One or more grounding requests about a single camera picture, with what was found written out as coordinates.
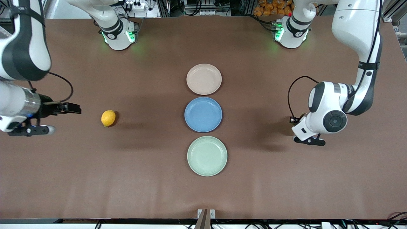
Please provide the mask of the pile of orange items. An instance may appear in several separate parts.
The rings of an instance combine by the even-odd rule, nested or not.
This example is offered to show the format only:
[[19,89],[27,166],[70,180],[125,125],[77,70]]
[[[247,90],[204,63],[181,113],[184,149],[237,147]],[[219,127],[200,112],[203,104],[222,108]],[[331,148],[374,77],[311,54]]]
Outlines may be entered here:
[[290,16],[295,8],[293,0],[256,0],[253,15],[256,17]]

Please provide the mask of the pale green plate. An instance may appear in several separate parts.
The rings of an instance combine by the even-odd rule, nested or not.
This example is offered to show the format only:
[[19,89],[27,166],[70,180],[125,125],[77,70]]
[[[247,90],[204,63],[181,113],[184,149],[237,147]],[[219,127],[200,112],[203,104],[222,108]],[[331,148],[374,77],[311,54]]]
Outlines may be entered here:
[[224,143],[213,136],[195,139],[187,151],[189,167],[196,174],[212,177],[219,174],[228,162],[228,151]]

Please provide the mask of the white power strip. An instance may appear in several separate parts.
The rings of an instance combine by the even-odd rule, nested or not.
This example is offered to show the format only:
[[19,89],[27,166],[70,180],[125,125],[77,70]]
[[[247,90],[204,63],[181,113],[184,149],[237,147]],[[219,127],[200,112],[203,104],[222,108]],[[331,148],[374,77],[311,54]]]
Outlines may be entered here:
[[127,11],[151,10],[150,5],[145,0],[125,0],[123,6],[125,6]]

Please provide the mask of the yellow lemon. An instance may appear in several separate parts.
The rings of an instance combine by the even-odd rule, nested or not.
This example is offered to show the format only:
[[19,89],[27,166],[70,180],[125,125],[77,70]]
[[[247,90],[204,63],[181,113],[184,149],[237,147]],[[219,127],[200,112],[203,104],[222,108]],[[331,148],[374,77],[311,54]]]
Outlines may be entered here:
[[100,120],[103,126],[112,126],[116,120],[116,113],[113,110],[106,110],[102,113]]

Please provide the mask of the blue plate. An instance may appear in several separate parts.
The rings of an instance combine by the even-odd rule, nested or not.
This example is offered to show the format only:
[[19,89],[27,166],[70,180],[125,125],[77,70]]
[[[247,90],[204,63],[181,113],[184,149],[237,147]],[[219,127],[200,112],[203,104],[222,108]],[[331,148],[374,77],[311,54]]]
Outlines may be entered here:
[[223,111],[220,104],[210,97],[191,100],[184,111],[186,124],[195,132],[211,132],[222,122]]

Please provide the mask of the beige plate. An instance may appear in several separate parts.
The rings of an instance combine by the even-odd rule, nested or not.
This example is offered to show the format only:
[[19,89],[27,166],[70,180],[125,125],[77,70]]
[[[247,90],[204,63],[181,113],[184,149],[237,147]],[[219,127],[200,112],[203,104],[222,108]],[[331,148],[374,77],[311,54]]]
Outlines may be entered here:
[[187,86],[199,95],[215,93],[222,84],[220,70],[212,64],[198,64],[192,67],[186,76]]

